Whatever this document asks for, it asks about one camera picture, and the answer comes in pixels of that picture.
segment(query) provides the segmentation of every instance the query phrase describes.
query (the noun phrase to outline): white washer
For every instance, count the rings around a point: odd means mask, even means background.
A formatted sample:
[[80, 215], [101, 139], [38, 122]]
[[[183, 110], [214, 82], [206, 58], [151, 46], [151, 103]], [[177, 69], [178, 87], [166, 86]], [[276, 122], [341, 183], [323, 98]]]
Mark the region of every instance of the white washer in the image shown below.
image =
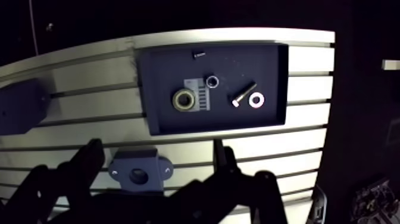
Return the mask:
[[260, 108], [264, 104], [265, 98], [264, 95], [259, 92], [253, 92], [249, 97], [249, 105], [254, 108]]

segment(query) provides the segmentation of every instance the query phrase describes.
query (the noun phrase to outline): washer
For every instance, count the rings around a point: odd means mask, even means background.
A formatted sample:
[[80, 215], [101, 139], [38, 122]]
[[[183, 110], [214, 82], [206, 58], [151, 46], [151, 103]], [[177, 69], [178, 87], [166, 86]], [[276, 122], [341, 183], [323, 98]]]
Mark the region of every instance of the washer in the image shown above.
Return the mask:
[[[254, 102], [255, 98], [258, 98], [260, 100], [258, 102]], [[259, 92], [253, 92], [249, 97], [249, 105], [254, 109], [260, 108], [264, 104], [264, 101], [264, 95]]]
[[205, 85], [210, 89], [216, 88], [220, 84], [220, 80], [216, 76], [208, 76], [205, 79]]
[[[179, 102], [180, 97], [188, 98], [187, 105], [183, 105]], [[192, 107], [195, 105], [195, 93], [189, 89], [181, 89], [177, 91], [172, 97], [172, 104], [176, 110], [188, 111], [192, 109]]]

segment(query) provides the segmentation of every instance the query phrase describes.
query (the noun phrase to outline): bolt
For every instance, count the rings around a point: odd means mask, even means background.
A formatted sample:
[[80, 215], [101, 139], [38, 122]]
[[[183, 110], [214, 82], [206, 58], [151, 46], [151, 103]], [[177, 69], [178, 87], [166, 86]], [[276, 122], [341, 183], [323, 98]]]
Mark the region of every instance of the bolt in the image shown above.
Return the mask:
[[195, 54], [193, 54], [193, 58], [199, 58], [199, 57], [201, 57], [201, 56], [205, 56], [205, 53], [204, 52], [199, 52], [199, 53], [195, 53]]
[[239, 102], [247, 95], [249, 94], [255, 87], [257, 86], [257, 83], [254, 83], [251, 85], [245, 92], [242, 94], [238, 95], [235, 99], [233, 99], [232, 104], [235, 107], [239, 106]]

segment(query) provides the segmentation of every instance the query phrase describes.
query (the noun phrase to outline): black metal tray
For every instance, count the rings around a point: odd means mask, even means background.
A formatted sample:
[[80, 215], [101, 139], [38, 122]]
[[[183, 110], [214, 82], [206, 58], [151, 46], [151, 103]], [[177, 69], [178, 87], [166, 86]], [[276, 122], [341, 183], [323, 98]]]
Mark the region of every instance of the black metal tray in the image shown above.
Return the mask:
[[[228, 42], [145, 48], [137, 54], [142, 103], [151, 135], [206, 132], [283, 125], [288, 91], [288, 49], [284, 44]], [[194, 52], [205, 55], [193, 58]], [[183, 80], [216, 75], [220, 84], [210, 89], [210, 110], [177, 111], [174, 93]], [[248, 96], [235, 108], [232, 96], [251, 82], [252, 92], [265, 96], [254, 109]]]

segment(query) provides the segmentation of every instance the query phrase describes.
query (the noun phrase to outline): slatwall panel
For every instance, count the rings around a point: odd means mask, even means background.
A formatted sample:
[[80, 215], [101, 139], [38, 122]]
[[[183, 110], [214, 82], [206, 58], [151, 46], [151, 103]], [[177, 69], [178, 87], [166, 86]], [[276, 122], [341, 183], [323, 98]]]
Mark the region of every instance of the slatwall panel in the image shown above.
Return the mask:
[[[149, 46], [218, 41], [275, 41], [289, 47], [285, 125], [150, 136], [140, 100], [135, 51]], [[119, 188], [107, 173], [118, 150], [157, 148], [174, 164], [164, 182], [171, 195], [213, 173], [212, 139], [233, 148], [242, 171], [277, 175], [290, 224], [305, 223], [323, 153], [332, 96], [333, 32], [276, 28], [187, 30], [77, 46], [0, 67], [0, 86], [37, 77], [51, 93], [48, 116], [24, 135], [0, 137], [0, 198], [7, 201], [38, 164], [56, 168], [91, 138], [101, 138], [106, 162], [91, 191]], [[64, 197], [55, 210], [67, 209]], [[248, 222], [237, 207], [223, 223]]]

